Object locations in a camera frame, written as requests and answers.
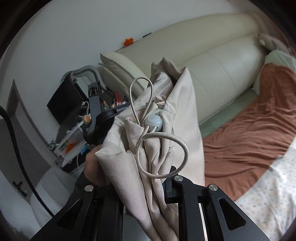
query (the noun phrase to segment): beige garment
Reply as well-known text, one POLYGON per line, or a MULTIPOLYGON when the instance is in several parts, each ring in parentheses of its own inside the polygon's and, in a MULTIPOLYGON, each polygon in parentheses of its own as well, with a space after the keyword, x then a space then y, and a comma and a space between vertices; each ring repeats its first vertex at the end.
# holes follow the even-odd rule
MULTIPOLYGON (((180 174, 195 184, 204 185, 202 138, 190 73, 187 68, 178 71, 165 58, 158 65, 152 64, 151 72, 155 98, 147 115, 158 114, 163 120, 162 131, 180 137, 188 145, 189 162, 180 174)), ((139 119, 149 97, 150 88, 147 88, 134 102, 139 119)), ((178 207, 165 203, 164 179, 151 179, 137 168, 136 145, 143 130, 144 127, 136 123, 131 108, 127 108, 115 117, 96 157, 121 201, 147 236, 151 240, 177 240, 178 207)), ((143 168, 153 174, 169 173, 171 166, 179 167, 183 158, 183 149, 167 139, 148 139, 140 150, 143 168)))

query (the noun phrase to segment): red object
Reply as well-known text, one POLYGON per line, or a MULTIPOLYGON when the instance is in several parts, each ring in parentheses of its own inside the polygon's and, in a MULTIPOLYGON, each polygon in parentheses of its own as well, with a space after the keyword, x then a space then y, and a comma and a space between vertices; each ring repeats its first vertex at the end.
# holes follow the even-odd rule
POLYGON ((125 47, 127 47, 127 46, 129 46, 129 45, 131 45, 131 44, 133 44, 133 38, 126 39, 126 40, 124 41, 124 43, 123 43, 123 45, 124 45, 125 47))
POLYGON ((122 102, 120 94, 117 91, 115 92, 115 99, 117 100, 118 103, 122 102))

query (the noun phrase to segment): dark sleeve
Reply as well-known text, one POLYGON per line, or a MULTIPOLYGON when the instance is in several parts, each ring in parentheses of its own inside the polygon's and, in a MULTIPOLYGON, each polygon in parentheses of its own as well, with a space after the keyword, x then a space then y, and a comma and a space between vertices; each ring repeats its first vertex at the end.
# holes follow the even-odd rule
POLYGON ((69 200, 71 200, 72 198, 74 198, 76 195, 78 195, 78 193, 85 188, 85 186, 91 184, 91 182, 85 177, 84 172, 82 172, 80 174, 80 176, 78 177, 77 181, 75 182, 75 188, 74 191, 72 192, 72 194, 70 195, 67 203, 69 202, 69 200))

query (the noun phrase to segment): green sheet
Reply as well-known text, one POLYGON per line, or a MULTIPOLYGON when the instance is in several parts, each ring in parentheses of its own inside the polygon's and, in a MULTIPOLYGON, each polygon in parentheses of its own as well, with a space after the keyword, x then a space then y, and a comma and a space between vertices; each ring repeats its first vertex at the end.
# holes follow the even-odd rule
POLYGON ((214 130, 221 127, 227 121, 235 117, 241 110, 248 106, 252 101, 257 98, 257 95, 252 91, 248 90, 238 97, 233 103, 226 106, 224 109, 219 111, 217 114, 209 118, 207 121, 200 125, 200 132, 202 138, 205 138, 211 134, 214 130))

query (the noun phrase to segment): sofa backrest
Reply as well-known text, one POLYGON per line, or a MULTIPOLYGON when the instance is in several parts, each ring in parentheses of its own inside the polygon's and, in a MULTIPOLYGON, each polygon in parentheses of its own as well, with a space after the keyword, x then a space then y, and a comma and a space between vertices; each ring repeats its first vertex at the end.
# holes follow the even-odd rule
POLYGON ((166 56, 192 75, 199 123, 236 99, 255 81, 266 51, 255 34, 267 32, 256 13, 219 14, 162 28, 119 51, 146 75, 166 56))

